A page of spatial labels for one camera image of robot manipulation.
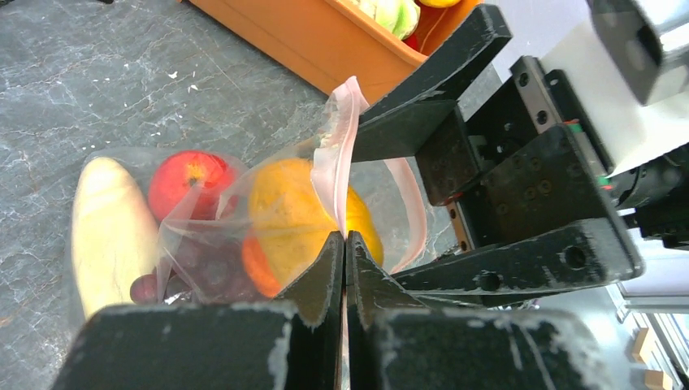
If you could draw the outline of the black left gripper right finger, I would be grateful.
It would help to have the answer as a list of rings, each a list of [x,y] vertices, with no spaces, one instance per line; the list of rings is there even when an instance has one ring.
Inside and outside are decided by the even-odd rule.
[[[558,310],[431,308],[372,259],[345,246],[353,389],[612,389],[589,329]]]

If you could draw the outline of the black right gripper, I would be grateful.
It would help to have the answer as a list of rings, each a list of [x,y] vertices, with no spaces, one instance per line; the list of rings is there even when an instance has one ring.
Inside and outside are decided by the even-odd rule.
[[[499,306],[645,271],[613,206],[609,157],[562,71],[523,56],[469,119],[455,109],[511,38],[498,6],[476,6],[360,115],[353,161],[416,154],[430,202],[470,251],[394,274],[408,291]]]

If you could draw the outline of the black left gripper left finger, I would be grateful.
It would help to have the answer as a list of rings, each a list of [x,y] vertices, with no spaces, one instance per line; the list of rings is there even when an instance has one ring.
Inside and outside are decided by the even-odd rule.
[[[226,305],[116,305],[95,314],[56,389],[337,389],[345,241],[276,299]]]

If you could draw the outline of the yellow orange toy fruit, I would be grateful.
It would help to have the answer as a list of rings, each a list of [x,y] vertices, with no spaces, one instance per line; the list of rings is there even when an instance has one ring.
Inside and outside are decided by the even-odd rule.
[[[255,172],[248,198],[255,236],[282,288],[318,257],[337,222],[322,206],[310,179],[312,162],[288,158]]]

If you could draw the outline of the purple toy grapes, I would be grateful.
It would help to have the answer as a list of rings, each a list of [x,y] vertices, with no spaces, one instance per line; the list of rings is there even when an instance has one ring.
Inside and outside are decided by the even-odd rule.
[[[137,304],[188,298],[199,303],[263,301],[241,261],[241,245],[218,245],[183,238],[173,254],[165,253],[149,274],[132,282],[130,297]]]

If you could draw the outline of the clear zip top bag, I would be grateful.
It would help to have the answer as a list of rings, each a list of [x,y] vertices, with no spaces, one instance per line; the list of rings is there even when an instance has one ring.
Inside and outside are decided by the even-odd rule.
[[[367,109],[358,79],[348,78],[336,87],[323,109],[321,126],[308,139],[290,145],[254,167],[247,167],[240,159],[228,154],[217,154],[232,164],[243,167],[233,184],[220,194],[219,206],[213,220],[182,219],[182,212],[191,206],[187,196],[158,225],[158,260],[164,254],[173,254],[183,238],[218,245],[224,241],[238,241],[240,255],[242,242],[249,237],[252,223],[248,212],[248,198],[254,185],[255,172],[268,163],[288,158],[302,158],[312,162],[311,183],[326,212],[337,222],[343,238],[350,232],[358,232],[379,265],[390,264],[394,271],[410,265],[424,251],[427,240],[427,217],[421,191],[406,159],[383,160],[387,174],[384,188],[393,202],[405,212],[408,238],[398,245],[384,237],[383,213],[368,206],[350,183],[353,171],[353,147],[358,135],[360,115]],[[158,166],[178,152],[164,149],[117,148],[92,154],[85,162],[97,157],[113,158],[132,175],[148,204],[150,180]],[[71,264],[71,237],[69,245],[69,271],[72,277],[72,304],[85,319],[81,307]]]

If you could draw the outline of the red toy apple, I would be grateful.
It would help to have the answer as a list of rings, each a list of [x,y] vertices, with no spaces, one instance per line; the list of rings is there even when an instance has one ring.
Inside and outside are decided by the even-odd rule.
[[[191,206],[182,219],[213,220],[220,194],[242,173],[243,167],[200,150],[184,150],[166,158],[149,182],[148,204],[162,221],[187,197]]]

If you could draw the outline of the yellow toy lemon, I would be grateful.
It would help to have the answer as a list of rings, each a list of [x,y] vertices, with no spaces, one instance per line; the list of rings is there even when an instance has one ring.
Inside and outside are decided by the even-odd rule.
[[[449,8],[457,5],[461,0],[419,0],[425,7],[437,9]]]

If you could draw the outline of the white daikon radish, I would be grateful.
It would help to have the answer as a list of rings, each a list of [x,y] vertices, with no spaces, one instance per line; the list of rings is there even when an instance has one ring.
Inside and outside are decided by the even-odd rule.
[[[158,225],[143,192],[116,160],[84,166],[71,216],[71,270],[84,318],[132,301],[130,287],[158,261]]]

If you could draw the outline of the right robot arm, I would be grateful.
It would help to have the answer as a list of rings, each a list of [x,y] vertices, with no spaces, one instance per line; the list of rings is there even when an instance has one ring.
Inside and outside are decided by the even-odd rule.
[[[688,247],[688,4],[590,1],[469,118],[458,98],[512,35],[479,5],[360,118],[357,162],[413,157],[459,253],[393,278],[424,301],[502,306],[639,277],[628,235]]]

